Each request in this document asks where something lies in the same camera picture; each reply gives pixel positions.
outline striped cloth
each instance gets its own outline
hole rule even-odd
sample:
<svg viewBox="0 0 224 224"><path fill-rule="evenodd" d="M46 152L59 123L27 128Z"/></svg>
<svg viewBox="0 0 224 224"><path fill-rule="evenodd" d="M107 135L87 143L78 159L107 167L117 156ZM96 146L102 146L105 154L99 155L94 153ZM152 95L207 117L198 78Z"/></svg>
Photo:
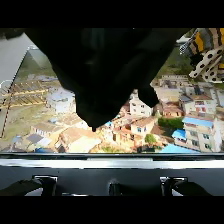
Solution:
<svg viewBox="0 0 224 224"><path fill-rule="evenodd" d="M200 75L206 82L213 83L224 81L224 28L197 28L190 40L180 47L180 53L188 57L203 55L190 77Z"/></svg>

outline polka dot fabric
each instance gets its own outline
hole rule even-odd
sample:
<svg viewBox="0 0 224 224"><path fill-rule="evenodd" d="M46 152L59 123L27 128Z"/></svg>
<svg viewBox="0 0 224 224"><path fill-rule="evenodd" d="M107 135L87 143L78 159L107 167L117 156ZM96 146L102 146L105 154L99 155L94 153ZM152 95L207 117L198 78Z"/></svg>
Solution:
<svg viewBox="0 0 224 224"><path fill-rule="evenodd" d="M191 71L189 76L196 78L202 76L206 82L223 83L224 77L219 71L219 64L221 59L224 58L224 45L219 46L216 49L210 50L204 54L202 61L200 61L196 68Z"/></svg>

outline town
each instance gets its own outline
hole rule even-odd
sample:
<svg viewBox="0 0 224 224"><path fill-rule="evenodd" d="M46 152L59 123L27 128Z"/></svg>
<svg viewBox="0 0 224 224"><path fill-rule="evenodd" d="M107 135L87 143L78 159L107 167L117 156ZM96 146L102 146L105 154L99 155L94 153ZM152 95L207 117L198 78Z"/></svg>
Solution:
<svg viewBox="0 0 224 224"><path fill-rule="evenodd" d="M224 150L224 90L214 84L192 82L188 75L157 76L150 84L159 98L154 108L138 98L136 89L113 120L92 132L76 113L75 93L65 90L50 68L37 66L36 74L26 69L21 67L10 88L0 88L1 152Z"/></svg>

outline silver edge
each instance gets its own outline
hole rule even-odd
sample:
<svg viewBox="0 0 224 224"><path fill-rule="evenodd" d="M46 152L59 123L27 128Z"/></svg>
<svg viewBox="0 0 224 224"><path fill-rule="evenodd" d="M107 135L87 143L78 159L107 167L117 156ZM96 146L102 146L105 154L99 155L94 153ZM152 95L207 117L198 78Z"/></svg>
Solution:
<svg viewBox="0 0 224 224"><path fill-rule="evenodd" d="M46 167L46 168L107 168L107 169L188 169L188 168L224 168L224 160L210 161L151 161L151 160L25 160L0 159L0 166L10 167Z"/></svg>

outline patterned fabric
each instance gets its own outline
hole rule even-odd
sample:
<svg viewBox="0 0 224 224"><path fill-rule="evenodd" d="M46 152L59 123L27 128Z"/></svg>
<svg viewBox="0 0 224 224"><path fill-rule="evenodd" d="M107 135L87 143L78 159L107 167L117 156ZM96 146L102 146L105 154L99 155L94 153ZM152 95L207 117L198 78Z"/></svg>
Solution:
<svg viewBox="0 0 224 224"><path fill-rule="evenodd" d="M191 41L181 46L180 53L191 58L203 56L190 77L201 75L206 82L224 82L224 28L197 28Z"/></svg>

